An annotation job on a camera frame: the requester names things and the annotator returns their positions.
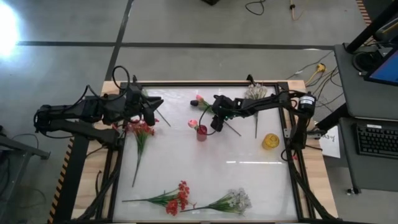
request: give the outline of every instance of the computer monitor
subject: computer monitor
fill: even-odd
[[[392,49],[383,62],[364,78],[366,81],[398,86],[398,48]]]

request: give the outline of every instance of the red cup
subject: red cup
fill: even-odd
[[[197,129],[197,140],[205,141],[207,139],[207,128],[204,125],[200,125]]]

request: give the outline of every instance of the keyboard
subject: keyboard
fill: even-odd
[[[366,156],[398,159],[398,126],[355,124],[357,153]]]

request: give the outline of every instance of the concrete floor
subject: concrete floor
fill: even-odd
[[[262,16],[247,12],[244,8],[247,2],[250,1],[221,0],[210,7],[199,0],[135,0],[123,42],[267,44],[270,49],[122,47],[116,65],[126,66],[140,80],[241,80],[249,73],[257,79],[283,80],[328,53],[289,50],[289,45],[313,45],[315,49],[317,45],[349,42],[365,28],[355,0],[309,0],[307,11],[296,22],[291,21],[288,0],[266,1]],[[0,18],[2,15],[16,18],[14,21],[1,18],[0,24],[8,25],[10,32],[5,33],[10,35],[2,34],[0,40],[10,42],[7,37],[16,33],[18,40],[24,41],[115,42],[126,4],[127,0],[0,1],[0,11],[13,11],[13,14],[0,14]],[[305,0],[296,0],[295,4],[301,11]],[[277,50],[273,49],[275,44],[288,46],[286,50]],[[41,105],[73,103],[86,84],[99,92],[113,50],[113,47],[17,46],[2,54],[0,124],[7,134],[33,133],[32,117]],[[333,54],[323,63],[332,70],[336,66]],[[310,67],[294,79],[307,80],[314,70],[315,67]],[[320,100],[326,103],[341,91],[330,83]],[[342,103],[343,96],[329,108],[333,110]],[[329,113],[327,108],[320,107],[314,118],[321,120]],[[38,137],[40,148],[51,151],[51,158],[48,161],[32,158],[15,202],[29,205],[40,201],[40,195],[29,187],[43,191],[47,201],[30,209],[17,209],[13,221],[45,223],[49,216],[67,140],[48,139],[39,134]],[[29,138],[20,140],[34,143]],[[349,197],[344,193],[350,187],[347,168],[329,166],[328,161],[341,218],[395,223],[397,193],[364,190],[359,196]]]

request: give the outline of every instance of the pink flower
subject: pink flower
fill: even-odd
[[[196,128],[198,126],[198,121],[190,120],[190,121],[188,121],[188,126],[191,128]]]
[[[199,102],[202,102],[202,101],[204,101],[205,99],[203,99],[203,97],[201,97],[201,95],[197,95],[197,101],[199,101]]]

